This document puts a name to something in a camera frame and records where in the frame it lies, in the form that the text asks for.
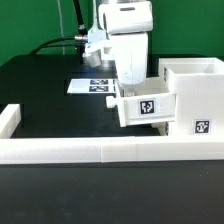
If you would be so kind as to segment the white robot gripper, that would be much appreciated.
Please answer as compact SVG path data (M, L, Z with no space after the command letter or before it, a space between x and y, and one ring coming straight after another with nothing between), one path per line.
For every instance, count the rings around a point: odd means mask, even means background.
M84 57L92 67L113 60L122 87L142 85L147 71L148 32L152 29L150 1L94 1Z

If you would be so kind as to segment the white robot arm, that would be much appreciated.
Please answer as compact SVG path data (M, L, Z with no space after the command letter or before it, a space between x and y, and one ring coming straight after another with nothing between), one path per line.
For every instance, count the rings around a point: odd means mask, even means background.
M93 0L93 25L76 40L85 43L83 56L90 66L113 60L119 84L134 87L146 79L148 32L152 29L149 0Z

